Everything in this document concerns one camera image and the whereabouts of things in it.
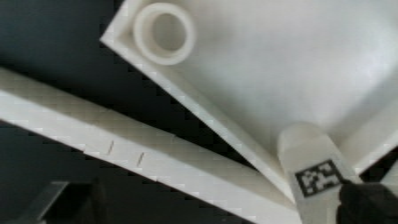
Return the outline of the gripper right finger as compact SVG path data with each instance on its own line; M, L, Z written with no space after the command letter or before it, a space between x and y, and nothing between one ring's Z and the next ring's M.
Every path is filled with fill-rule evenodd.
M344 181L336 224L398 224L398 185Z

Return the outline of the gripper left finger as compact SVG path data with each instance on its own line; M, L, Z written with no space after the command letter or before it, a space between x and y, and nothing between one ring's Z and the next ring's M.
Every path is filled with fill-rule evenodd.
M52 181L15 224L111 224L100 180Z

